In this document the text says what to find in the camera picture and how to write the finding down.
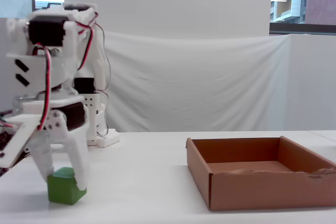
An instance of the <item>white table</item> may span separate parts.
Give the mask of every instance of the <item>white table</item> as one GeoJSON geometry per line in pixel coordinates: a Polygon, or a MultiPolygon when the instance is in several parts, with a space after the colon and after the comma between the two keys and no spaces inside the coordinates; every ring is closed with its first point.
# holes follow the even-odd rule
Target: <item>white table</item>
{"type": "MultiPolygon", "coordinates": [[[[186,166],[191,138],[284,135],[336,162],[336,132],[123,133],[91,148],[87,194],[74,206],[49,203],[47,186],[27,158],[0,178],[0,223],[336,223],[336,208],[210,212],[186,166]]],[[[69,166],[54,154],[55,168],[69,166]]]]}

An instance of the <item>red wire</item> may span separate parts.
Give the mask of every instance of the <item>red wire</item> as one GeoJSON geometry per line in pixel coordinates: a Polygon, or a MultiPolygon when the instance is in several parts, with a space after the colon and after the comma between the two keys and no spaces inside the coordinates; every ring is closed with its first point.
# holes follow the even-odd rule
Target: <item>red wire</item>
{"type": "Polygon", "coordinates": [[[43,130],[44,124],[46,122],[46,118],[49,113],[50,109],[50,92],[51,92],[51,83],[50,83],[50,74],[51,74],[51,55],[49,52],[49,49],[43,46],[41,43],[37,43],[37,45],[41,46],[45,52],[46,57],[46,93],[45,93],[45,104],[43,109],[43,114],[41,118],[41,123],[38,126],[37,130],[41,131],[43,130]]]}
{"type": "Polygon", "coordinates": [[[80,64],[80,66],[78,68],[78,70],[80,70],[84,66],[84,64],[85,64],[85,62],[88,58],[88,54],[89,54],[89,51],[90,51],[90,47],[91,47],[91,44],[92,44],[92,41],[93,41],[93,36],[94,36],[95,32],[93,31],[92,27],[90,27],[90,26],[84,25],[84,24],[79,23],[79,22],[76,22],[76,23],[77,23],[77,25],[79,25],[81,27],[84,27],[86,29],[90,29],[90,32],[91,32],[89,42],[88,42],[87,47],[85,49],[84,57],[82,59],[82,63],[80,64]]]}
{"type": "Polygon", "coordinates": [[[8,124],[8,123],[5,123],[5,122],[3,122],[3,121],[0,121],[0,123],[1,123],[2,125],[4,125],[5,127],[13,128],[12,125],[10,125],[10,124],[8,124]]]}
{"type": "MultiPolygon", "coordinates": [[[[89,22],[89,26],[91,25],[91,23],[97,18],[99,16],[99,14],[97,13],[97,12],[95,12],[95,17],[89,22]]],[[[82,34],[82,33],[84,33],[85,32],[85,29],[83,29],[83,30],[81,30],[81,31],[79,31],[79,33],[78,34],[82,34]]]]}

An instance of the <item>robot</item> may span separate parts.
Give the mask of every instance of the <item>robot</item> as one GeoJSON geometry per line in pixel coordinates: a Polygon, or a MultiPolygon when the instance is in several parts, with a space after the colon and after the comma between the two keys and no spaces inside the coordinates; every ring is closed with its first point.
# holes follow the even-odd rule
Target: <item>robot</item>
{"type": "Polygon", "coordinates": [[[10,168],[28,151],[43,179],[54,173],[51,144],[68,153],[79,190],[88,183],[88,147],[119,141],[108,131],[104,55],[97,33],[97,6],[64,4],[9,20],[14,48],[11,62],[15,91],[23,94],[13,109],[0,113],[0,167],[10,168]],[[94,78],[75,78],[85,64],[94,78]]]}

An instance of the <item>open box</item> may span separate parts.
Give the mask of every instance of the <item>open box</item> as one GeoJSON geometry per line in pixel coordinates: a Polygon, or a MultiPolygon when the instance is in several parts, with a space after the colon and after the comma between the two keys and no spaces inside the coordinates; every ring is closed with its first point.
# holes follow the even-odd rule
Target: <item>open box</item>
{"type": "Polygon", "coordinates": [[[285,138],[187,140],[210,210],[336,206],[336,164],[285,138]]]}

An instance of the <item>green block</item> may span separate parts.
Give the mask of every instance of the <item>green block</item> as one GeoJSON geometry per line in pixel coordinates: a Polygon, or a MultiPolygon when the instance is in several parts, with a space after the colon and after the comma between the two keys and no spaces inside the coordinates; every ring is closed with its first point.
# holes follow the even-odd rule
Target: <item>green block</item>
{"type": "Polygon", "coordinates": [[[47,178],[50,202],[73,205],[86,194],[77,187],[75,172],[71,167],[63,167],[47,178]]]}

